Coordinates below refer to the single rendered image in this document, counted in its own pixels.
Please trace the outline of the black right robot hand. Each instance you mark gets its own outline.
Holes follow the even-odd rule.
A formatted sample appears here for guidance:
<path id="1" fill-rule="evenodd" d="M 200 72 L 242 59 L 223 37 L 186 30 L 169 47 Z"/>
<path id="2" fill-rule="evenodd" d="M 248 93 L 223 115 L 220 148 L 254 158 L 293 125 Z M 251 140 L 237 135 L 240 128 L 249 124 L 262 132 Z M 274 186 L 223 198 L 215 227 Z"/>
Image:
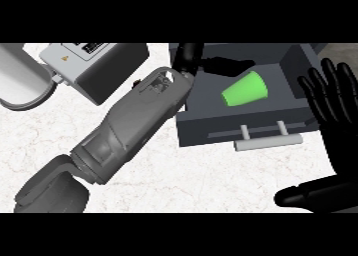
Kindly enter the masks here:
<path id="1" fill-rule="evenodd" d="M 310 68 L 296 81 L 319 124 L 323 146 L 335 174 L 279 190 L 273 201 L 313 213 L 358 206 L 358 79 L 350 66 L 320 60 L 323 76 Z"/>

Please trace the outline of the dark grey drawer front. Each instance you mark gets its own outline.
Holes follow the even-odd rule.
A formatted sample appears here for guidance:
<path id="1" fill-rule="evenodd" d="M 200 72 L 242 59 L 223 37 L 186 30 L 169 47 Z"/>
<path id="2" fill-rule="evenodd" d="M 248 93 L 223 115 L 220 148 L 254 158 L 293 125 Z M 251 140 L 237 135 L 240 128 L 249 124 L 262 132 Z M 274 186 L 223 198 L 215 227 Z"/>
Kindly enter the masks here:
<path id="1" fill-rule="evenodd" d="M 313 117 L 283 114 L 231 115 L 203 119 L 175 117 L 178 146 L 212 144 L 242 139 L 240 126 L 245 125 L 251 138 L 279 134 L 276 122 L 282 121 L 289 134 L 314 131 L 317 123 Z"/>

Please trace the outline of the dark grey drawer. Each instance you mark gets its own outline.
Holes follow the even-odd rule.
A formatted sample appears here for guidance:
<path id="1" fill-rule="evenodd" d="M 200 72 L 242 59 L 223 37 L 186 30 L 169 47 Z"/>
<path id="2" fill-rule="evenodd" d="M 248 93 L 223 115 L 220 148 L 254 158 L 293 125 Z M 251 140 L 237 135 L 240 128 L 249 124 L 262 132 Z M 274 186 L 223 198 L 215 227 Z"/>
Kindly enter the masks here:
<path id="1" fill-rule="evenodd" d="M 184 110 L 175 114 L 178 145 L 265 139 L 317 129 L 296 78 L 320 67 L 322 43 L 206 43 L 202 57 L 254 62 L 233 77 L 197 71 Z"/>
<path id="2" fill-rule="evenodd" d="M 279 134 L 276 122 L 282 121 L 289 134 L 314 131 L 317 123 L 313 117 L 283 114 L 231 115 L 203 119 L 175 117 L 178 146 L 212 144 L 242 139 L 240 126 L 245 125 L 251 138 Z"/>

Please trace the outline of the white rounded appliance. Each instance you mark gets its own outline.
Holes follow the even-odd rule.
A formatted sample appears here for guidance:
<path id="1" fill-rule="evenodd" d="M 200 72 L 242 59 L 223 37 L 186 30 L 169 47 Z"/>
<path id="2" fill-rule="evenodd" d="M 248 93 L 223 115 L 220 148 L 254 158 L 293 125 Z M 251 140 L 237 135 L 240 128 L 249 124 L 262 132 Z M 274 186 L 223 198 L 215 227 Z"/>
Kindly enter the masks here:
<path id="1" fill-rule="evenodd" d="M 56 89 L 53 71 L 22 47 L 22 43 L 0 43 L 0 104 L 11 111 L 35 108 Z"/>

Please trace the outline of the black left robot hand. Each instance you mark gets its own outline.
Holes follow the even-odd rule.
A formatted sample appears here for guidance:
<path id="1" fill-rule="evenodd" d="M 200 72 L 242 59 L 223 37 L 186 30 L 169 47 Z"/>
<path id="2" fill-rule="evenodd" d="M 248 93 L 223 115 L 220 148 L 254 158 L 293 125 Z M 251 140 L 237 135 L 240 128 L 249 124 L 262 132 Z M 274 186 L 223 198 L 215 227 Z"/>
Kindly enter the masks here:
<path id="1" fill-rule="evenodd" d="M 231 60 L 223 57 L 202 58 L 202 43 L 180 43 L 175 50 L 171 68 L 178 73 L 196 75 L 197 68 L 209 74 L 226 77 L 237 76 L 255 65 L 252 60 Z"/>

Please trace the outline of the white box appliance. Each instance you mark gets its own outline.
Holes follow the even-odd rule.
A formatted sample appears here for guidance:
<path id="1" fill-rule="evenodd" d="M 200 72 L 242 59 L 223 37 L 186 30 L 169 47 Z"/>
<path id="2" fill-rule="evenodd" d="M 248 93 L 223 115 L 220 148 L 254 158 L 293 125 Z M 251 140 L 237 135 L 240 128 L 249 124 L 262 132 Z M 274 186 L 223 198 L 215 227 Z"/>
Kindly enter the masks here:
<path id="1" fill-rule="evenodd" d="M 149 57 L 144 43 L 51 43 L 39 59 L 65 83 L 100 105 Z"/>

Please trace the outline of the green cup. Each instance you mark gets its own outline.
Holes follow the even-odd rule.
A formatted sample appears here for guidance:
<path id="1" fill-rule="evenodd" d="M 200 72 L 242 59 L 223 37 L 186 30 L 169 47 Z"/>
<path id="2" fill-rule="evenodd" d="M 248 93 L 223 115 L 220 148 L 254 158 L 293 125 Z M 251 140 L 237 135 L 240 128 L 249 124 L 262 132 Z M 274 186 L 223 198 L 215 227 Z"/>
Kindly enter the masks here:
<path id="1" fill-rule="evenodd" d="M 239 106 L 267 97 L 264 80 L 251 71 L 223 91 L 221 99 L 227 107 Z"/>

